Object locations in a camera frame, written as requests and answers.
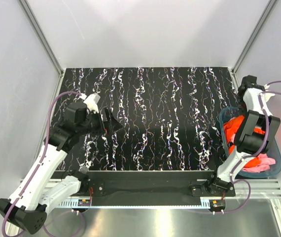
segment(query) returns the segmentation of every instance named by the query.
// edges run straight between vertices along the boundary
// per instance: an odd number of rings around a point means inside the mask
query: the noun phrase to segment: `metal floor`
[[[243,200],[227,200],[227,209]],[[72,236],[80,226],[80,217],[56,208],[46,221],[56,237]],[[84,213],[85,227],[78,237],[279,237],[269,199],[251,199],[240,211],[224,214],[197,214],[188,210],[90,209]],[[33,237],[44,237],[41,230]]]

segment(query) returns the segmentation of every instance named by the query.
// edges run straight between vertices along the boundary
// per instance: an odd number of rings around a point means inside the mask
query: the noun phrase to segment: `red fabric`
[[[224,131],[225,131],[225,136],[227,140],[227,144],[230,142],[232,136],[237,132],[238,128],[240,127],[241,123],[244,120],[244,116],[240,115],[236,118],[231,119],[227,123],[224,124]],[[264,134],[265,132],[260,129],[260,128],[255,128],[254,132]],[[234,150],[235,145],[232,145],[229,148],[229,154],[231,154]],[[245,168],[251,168],[259,165],[261,163],[261,160],[258,157],[255,157],[251,161],[249,161],[246,165]]]

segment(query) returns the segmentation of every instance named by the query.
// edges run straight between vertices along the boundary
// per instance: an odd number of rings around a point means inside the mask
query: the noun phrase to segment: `pink cloth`
[[[276,163],[275,159],[269,158],[267,154],[260,154],[258,155],[258,157],[261,160],[261,164],[252,168],[243,168],[243,171],[251,173],[260,173],[262,171],[270,169],[270,165]]]
[[[234,134],[231,136],[231,138],[230,138],[230,141],[231,141],[232,143],[234,143],[235,136],[236,136],[236,134],[234,133]]]

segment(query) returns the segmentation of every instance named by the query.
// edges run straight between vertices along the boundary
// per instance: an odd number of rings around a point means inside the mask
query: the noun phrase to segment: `plastic basket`
[[[228,122],[230,119],[234,117],[238,117],[240,115],[238,108],[236,107],[227,107],[223,109],[219,113],[219,124],[220,124],[220,130],[221,130],[221,136],[223,139],[223,146],[225,149],[225,154],[228,157],[229,156],[229,149],[228,149],[228,144],[226,141],[226,136],[224,132],[224,124]],[[273,141],[270,150],[272,149],[277,149],[275,141]],[[238,174],[247,177],[247,178],[267,178],[270,176],[274,176],[278,174],[281,171],[281,156],[275,156],[272,157],[275,159],[276,163],[273,165],[270,165],[270,169],[260,172],[260,173],[250,173],[250,172],[245,172],[245,171],[240,171]]]

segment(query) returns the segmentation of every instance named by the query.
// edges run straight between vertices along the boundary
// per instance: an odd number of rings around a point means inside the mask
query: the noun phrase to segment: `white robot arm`
[[[244,77],[238,89],[237,99],[245,118],[236,133],[233,152],[206,183],[206,190],[211,195],[220,196],[227,192],[233,185],[231,181],[234,181],[241,169],[254,159],[251,155],[259,150],[264,138],[264,135],[255,133],[254,128],[260,127],[264,131],[266,129],[263,109],[269,117],[269,132],[266,145],[261,153],[268,151],[281,123],[281,120],[274,117],[269,111],[266,104],[269,97],[262,93],[265,88],[258,85],[256,79],[253,76]],[[262,104],[259,102],[259,96],[261,96]]]
[[[82,94],[80,98],[83,101],[73,102],[67,106],[63,118],[50,129],[45,158],[42,158],[45,149],[43,145],[40,155],[20,186],[9,198],[0,199],[0,214],[3,217],[15,200],[18,200],[8,221],[30,234],[39,231],[47,215],[66,198],[73,194],[83,195],[88,192],[89,177],[79,171],[69,172],[61,183],[44,192],[57,166],[78,143],[79,137],[85,134],[112,134],[122,128],[108,108],[105,108],[107,121],[102,121],[97,106],[100,99],[98,94],[91,94],[88,97]]]

